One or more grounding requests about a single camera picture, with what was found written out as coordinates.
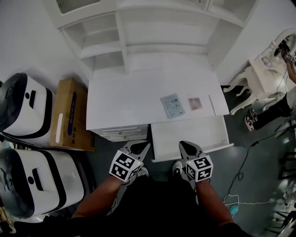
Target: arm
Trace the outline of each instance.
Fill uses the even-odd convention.
[[[289,78],[296,84],[296,71],[293,67],[293,63],[289,59],[286,59],[286,64]]]
[[[120,179],[114,176],[108,177],[80,203],[72,218],[105,217],[111,209],[122,184],[123,181]]]
[[[233,223],[228,208],[224,205],[207,180],[196,183],[196,192],[198,204],[218,226]]]

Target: black pants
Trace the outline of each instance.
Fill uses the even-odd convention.
[[[292,110],[290,109],[287,103],[287,95],[280,100],[275,105],[271,106],[268,110],[264,111],[261,114],[258,114],[258,121],[254,122],[254,129],[258,130],[270,123],[271,121],[279,118],[279,117],[289,117],[291,115]]]
[[[154,223],[163,223],[176,216],[193,221],[200,212],[196,193],[180,174],[174,174],[168,182],[154,181],[145,175],[136,178],[125,191],[113,217],[127,218],[131,210],[141,210]]]

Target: white drawer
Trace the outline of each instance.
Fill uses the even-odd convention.
[[[147,138],[146,136],[141,136],[141,137],[134,137],[130,139],[109,139],[111,142],[128,142],[128,141],[135,141],[135,140],[145,140]]]
[[[110,139],[132,139],[135,137],[147,137],[147,132],[135,132],[135,133],[129,133],[129,134],[122,134],[122,135],[107,135],[107,136],[101,136],[108,140]]]
[[[147,132],[147,130],[148,130],[148,125],[135,125],[135,126],[96,129],[94,132],[99,134],[100,136],[107,136],[107,135],[125,135],[125,134],[131,134],[134,132],[141,133],[141,132]]]

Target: blue object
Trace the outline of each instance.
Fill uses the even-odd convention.
[[[236,214],[238,211],[239,211],[239,207],[237,205],[235,206],[232,206],[230,209],[229,209],[231,215],[234,215]]]
[[[70,109],[70,115],[69,115],[69,123],[68,123],[68,135],[72,135],[72,130],[73,130],[73,120],[74,120],[74,112],[75,112],[75,106],[76,106],[76,99],[77,99],[77,94],[76,92],[73,92],[73,97],[72,97],[72,104],[71,104],[71,109]]]

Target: white wall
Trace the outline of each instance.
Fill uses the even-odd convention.
[[[26,72],[53,91],[68,76],[88,86],[78,59],[54,28],[41,0],[0,4],[0,80],[17,72]]]
[[[255,59],[288,28],[296,29],[296,7],[291,0],[259,0],[238,40],[216,69],[221,85],[228,85],[248,59]]]

